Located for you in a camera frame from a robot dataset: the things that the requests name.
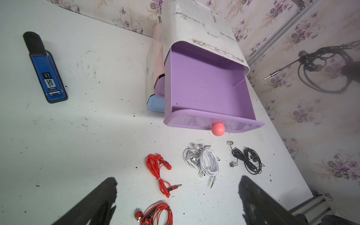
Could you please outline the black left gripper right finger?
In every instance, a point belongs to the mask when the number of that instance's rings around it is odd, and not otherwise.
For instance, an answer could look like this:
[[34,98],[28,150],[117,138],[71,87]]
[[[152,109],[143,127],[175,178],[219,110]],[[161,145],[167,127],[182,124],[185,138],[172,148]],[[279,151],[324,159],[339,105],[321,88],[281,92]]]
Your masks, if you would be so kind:
[[297,225],[298,219],[270,197],[249,177],[242,176],[239,196],[247,225]]

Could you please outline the purple top drawer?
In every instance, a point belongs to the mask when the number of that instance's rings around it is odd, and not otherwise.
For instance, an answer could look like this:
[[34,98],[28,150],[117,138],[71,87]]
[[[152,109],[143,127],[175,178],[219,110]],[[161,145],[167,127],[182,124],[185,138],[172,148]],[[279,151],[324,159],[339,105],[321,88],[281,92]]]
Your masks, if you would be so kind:
[[170,127],[243,133],[264,126],[252,106],[243,66],[175,44],[165,59],[165,119]]

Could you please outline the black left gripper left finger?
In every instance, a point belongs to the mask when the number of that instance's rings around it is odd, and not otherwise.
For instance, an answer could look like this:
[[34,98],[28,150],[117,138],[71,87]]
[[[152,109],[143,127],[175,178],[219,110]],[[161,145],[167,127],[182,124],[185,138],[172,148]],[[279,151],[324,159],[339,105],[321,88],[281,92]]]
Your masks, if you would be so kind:
[[108,225],[116,210],[117,181],[105,179],[84,199],[58,219],[59,225]]

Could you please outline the pink top drawer knob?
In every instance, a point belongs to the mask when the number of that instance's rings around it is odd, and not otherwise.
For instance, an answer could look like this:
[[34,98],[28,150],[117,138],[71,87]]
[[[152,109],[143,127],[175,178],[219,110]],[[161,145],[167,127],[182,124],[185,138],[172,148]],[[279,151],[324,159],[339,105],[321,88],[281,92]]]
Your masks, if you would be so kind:
[[211,131],[213,135],[220,137],[225,133],[226,128],[223,123],[214,123],[211,126]]

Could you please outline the black earphones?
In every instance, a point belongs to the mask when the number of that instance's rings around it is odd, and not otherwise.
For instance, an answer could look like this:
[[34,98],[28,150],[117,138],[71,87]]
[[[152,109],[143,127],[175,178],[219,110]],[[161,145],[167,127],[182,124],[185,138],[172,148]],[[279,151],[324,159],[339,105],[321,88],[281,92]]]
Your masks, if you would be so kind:
[[[351,83],[360,82],[360,62],[354,61],[353,57],[347,53],[348,50],[359,48],[360,41],[356,40],[340,46],[322,47],[312,53],[301,51],[298,54],[297,60],[272,72],[265,77],[264,80],[269,78],[274,79],[274,77],[278,76],[284,69],[298,63],[297,75],[304,85],[312,90],[325,94],[342,94],[348,89]],[[316,84],[307,74],[308,72],[318,73],[321,71],[344,77],[346,79],[345,85],[339,90],[327,90]]]
[[231,154],[236,158],[235,161],[230,162],[230,167],[236,167],[239,164],[239,161],[242,161],[246,170],[252,175],[258,175],[262,173],[262,168],[265,165],[261,162],[261,159],[257,152],[253,149],[245,147],[243,150],[240,150],[236,147],[233,147],[233,141],[227,141],[231,149]]

